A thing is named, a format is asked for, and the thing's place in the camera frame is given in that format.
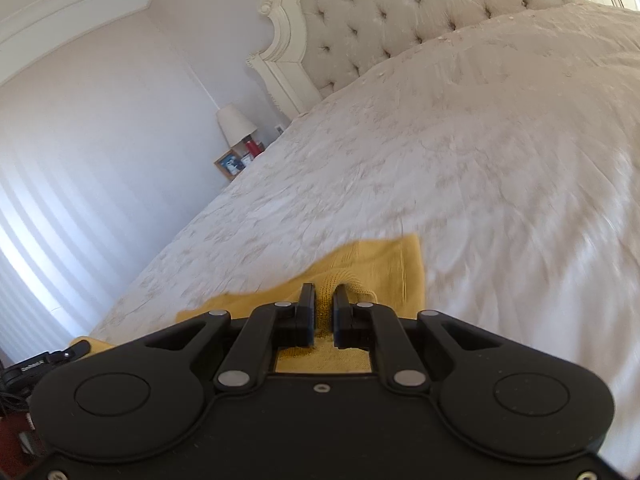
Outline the red knitted sleeve forearm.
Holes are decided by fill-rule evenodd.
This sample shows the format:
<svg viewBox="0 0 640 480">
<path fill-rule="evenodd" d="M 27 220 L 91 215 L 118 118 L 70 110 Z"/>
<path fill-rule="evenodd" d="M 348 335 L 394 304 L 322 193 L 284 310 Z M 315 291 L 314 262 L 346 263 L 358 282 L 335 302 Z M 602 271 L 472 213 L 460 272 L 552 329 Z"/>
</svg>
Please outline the red knitted sleeve forearm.
<svg viewBox="0 0 640 480">
<path fill-rule="evenodd" d="M 1 416 L 0 467 L 2 479 L 15 479 L 32 466 L 34 459 L 22 445 L 20 434 L 31 430 L 27 415 L 11 413 Z"/>
</svg>

